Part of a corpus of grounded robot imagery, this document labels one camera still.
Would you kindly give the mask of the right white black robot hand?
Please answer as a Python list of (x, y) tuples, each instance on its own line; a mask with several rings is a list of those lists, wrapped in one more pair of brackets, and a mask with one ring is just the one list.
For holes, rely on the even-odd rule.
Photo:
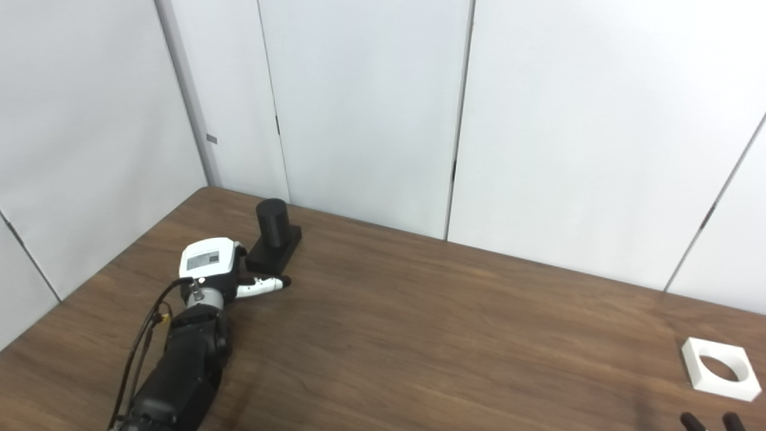
[[(688, 431), (706, 431), (709, 428), (704, 425), (695, 415), (691, 412), (684, 412), (680, 415), (679, 421), (684, 429)], [(726, 412), (722, 416), (722, 423), (724, 429), (727, 431), (745, 431), (746, 428), (741, 418), (736, 412)]]

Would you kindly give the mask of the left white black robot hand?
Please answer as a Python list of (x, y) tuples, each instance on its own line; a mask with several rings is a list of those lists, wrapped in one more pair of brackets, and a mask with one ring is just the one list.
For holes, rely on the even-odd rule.
[(240, 298), (250, 298), (291, 286), (287, 277), (241, 277), (240, 264), (247, 249), (226, 237), (207, 238), (188, 245), (181, 254), (180, 278), (191, 278), (188, 306), (205, 303), (222, 308)]

